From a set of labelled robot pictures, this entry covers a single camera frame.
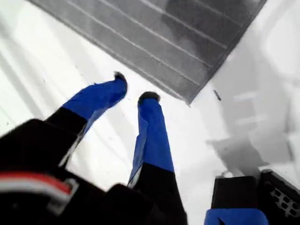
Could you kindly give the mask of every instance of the white stripe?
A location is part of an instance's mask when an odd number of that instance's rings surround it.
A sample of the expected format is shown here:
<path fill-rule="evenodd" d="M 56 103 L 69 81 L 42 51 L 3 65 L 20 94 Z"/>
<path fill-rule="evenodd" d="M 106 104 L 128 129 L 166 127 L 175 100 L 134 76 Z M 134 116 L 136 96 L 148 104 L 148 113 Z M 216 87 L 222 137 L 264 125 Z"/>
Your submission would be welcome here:
<path fill-rule="evenodd" d="M 188 79 L 190 82 L 199 85 L 198 83 L 196 83 L 195 81 L 193 81 L 192 79 L 190 79 L 189 77 L 187 77 L 186 75 L 184 75 L 183 73 L 181 73 L 180 71 L 178 71 L 176 68 L 172 67 L 171 65 L 165 63 L 164 61 L 162 61 L 161 59 L 157 58 L 156 56 L 154 56 L 153 54 L 151 54 L 150 52 L 148 52 L 147 50 L 143 49 L 142 47 L 136 45 L 135 43 L 131 42 L 128 38 L 126 38 L 125 36 L 121 35 L 119 32 L 117 32 L 116 30 L 112 29 L 110 26 L 106 25 L 105 23 L 103 23 L 102 21 L 98 20 L 97 18 L 95 18 L 94 16 L 90 15 L 89 13 L 85 12 L 83 9 L 81 9 L 79 6 L 77 6 L 76 4 L 70 2 L 67 0 L 67 3 L 71 6 L 73 6 L 74 8 L 76 8 L 77 10 L 81 11 L 82 13 L 84 13 L 85 15 L 87 15 L 89 18 L 92 18 L 93 20 L 95 20 L 95 22 L 101 24 L 102 26 L 104 26 L 105 28 L 109 29 L 111 32 L 119 35 L 120 37 L 122 37 L 124 40 L 126 40 L 127 42 L 129 42 L 131 45 L 133 45 L 134 47 L 142 50 L 143 52 L 146 52 L 150 57 L 154 58 L 156 61 L 160 62 L 161 64 L 164 64 L 166 67 L 169 67 L 170 69 L 174 70 L 175 72 L 177 72 L 178 74 L 180 74 L 181 76 L 185 77 L 186 79 Z"/>
<path fill-rule="evenodd" d="M 25 178 L 18 179 L 1 179 L 0 193 L 5 192 L 28 192 L 48 195 L 60 202 L 67 202 L 70 196 L 58 188 L 42 181 L 30 180 Z"/>
<path fill-rule="evenodd" d="M 200 58 L 198 58 L 197 56 L 191 54 L 191 53 L 188 52 L 187 50 L 181 48 L 181 47 L 178 46 L 178 45 L 175 45 L 175 44 L 172 43 L 169 39 L 167 39 L 167 38 L 161 36 L 160 34 L 156 33 L 155 31 L 153 31 L 153 30 L 149 29 L 148 27 L 144 26 L 142 23 L 140 23 L 140 22 L 138 22 L 136 19 L 134 19 L 134 18 L 128 16 L 126 13 L 124 13 L 121 9 L 115 7 L 113 4 L 107 2 L 106 0 L 98 0 L 98 1 L 100 1 L 100 2 L 102 2 L 102 3 L 104 3 L 104 4 L 106 4 L 106 5 L 109 6 L 110 8 L 113 8 L 114 10 L 118 11 L 120 14 L 122 14 L 123 16 L 125 16 L 127 19 L 129 19 L 129 20 L 131 20 L 132 22 L 134 22 L 134 23 L 138 24 L 139 26 L 143 27 L 145 30 L 147 30 L 147 31 L 150 32 L 151 34 L 153 34 L 153 35 L 155 35 L 155 36 L 161 38 L 161 39 L 164 40 L 165 42 L 171 44 L 173 47 L 175 47 L 175 48 L 177 48 L 177 49 L 183 51 L 183 52 L 186 53 L 186 54 L 188 54 L 188 55 L 189 55 L 190 57 L 192 57 L 193 59 L 195 59 L 195 60 L 201 62 L 202 64 L 206 65 L 207 67 L 211 68 L 211 65 L 208 64 L 207 62 L 201 60 Z"/>
<path fill-rule="evenodd" d="M 176 18 L 175 16 L 169 14 L 168 12 L 166 12 L 166 11 L 160 9 L 159 7 L 153 5 L 151 2 L 148 2 L 147 0 L 140 0 L 140 1 L 143 2 L 144 4 L 146 4 L 147 6 L 149 6 L 150 8 L 152 8 L 152 9 L 154 9 L 154 10 L 156 10 L 156 11 L 162 13 L 162 14 L 165 14 L 165 15 L 167 15 L 168 17 L 170 17 L 170 18 L 176 20 L 177 22 L 181 23 L 181 24 L 184 25 L 185 27 L 187 27 L 187 28 L 189 28 L 190 30 L 196 32 L 196 33 L 197 33 L 198 35 L 200 35 L 201 37 L 208 39 L 209 41 L 211 41 L 211 42 L 217 44 L 218 46 L 220 46 L 220 47 L 222 47 L 222 48 L 224 48 L 224 49 L 227 48 L 226 45 L 224 45 L 224 44 L 222 44 L 222 43 L 216 41 L 216 40 L 213 39 L 212 37 L 210 37 L 210 36 L 208 36 L 207 34 L 204 34 L 203 32 L 201 32 L 200 30 L 197 30 L 197 29 L 195 29 L 194 27 L 191 27 L 190 25 L 186 24 L 186 23 L 183 22 L 182 20 Z"/>

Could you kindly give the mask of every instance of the red stripe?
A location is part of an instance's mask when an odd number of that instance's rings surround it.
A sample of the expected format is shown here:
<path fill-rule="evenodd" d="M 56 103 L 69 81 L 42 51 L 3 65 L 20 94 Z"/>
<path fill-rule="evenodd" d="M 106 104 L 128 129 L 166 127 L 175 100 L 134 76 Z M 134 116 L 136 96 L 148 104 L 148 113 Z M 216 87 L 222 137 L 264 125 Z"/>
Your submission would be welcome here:
<path fill-rule="evenodd" d="M 49 175 L 41 174 L 41 173 L 34 173 L 34 172 L 3 172 L 0 173 L 0 180 L 1 179 L 30 179 L 30 180 L 38 180 L 40 182 L 46 183 L 48 185 L 54 186 L 56 189 L 59 189 L 66 194 L 71 194 L 71 187 L 62 181 L 51 177 Z"/>

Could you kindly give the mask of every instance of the white surface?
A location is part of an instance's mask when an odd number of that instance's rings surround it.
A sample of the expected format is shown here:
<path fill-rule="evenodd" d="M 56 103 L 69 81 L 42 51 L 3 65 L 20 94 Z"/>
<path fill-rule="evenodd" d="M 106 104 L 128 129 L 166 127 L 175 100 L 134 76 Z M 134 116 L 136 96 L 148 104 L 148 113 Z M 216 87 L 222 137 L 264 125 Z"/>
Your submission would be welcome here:
<path fill-rule="evenodd" d="M 128 94 L 86 135 L 71 171 L 104 189 L 126 184 L 138 134 L 136 103 L 153 90 L 162 97 L 189 224 L 203 223 L 214 177 L 225 165 L 234 175 L 272 168 L 300 188 L 300 1 L 269 0 L 190 107 L 28 2 L 0 5 L 1 134 L 30 118 L 45 119 L 117 70 L 128 80 Z"/>

